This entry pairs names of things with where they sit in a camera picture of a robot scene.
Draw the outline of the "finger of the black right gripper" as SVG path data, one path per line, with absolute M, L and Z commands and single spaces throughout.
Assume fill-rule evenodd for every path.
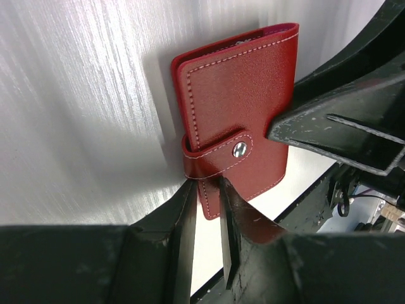
M 384 66 L 274 119 L 270 140 L 387 175 L 404 159 L 404 70 Z

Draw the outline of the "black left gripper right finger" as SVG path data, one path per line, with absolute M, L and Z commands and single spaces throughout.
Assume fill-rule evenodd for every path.
M 220 179 L 224 280 L 233 303 L 403 303 L 404 235 L 293 233 Z

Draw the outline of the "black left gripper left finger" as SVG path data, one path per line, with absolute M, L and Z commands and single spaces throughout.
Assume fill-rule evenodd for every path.
M 132 225 L 1 227 L 2 303 L 188 303 L 197 184 Z

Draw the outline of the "red leather card holder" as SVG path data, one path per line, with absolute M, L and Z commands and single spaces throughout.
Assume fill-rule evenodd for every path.
M 220 214 L 220 177 L 251 200 L 285 176 L 288 147 L 266 133 L 292 100 L 298 35 L 297 23 L 280 23 L 197 48 L 171 63 L 185 129 L 184 174 L 197 181 L 208 220 Z

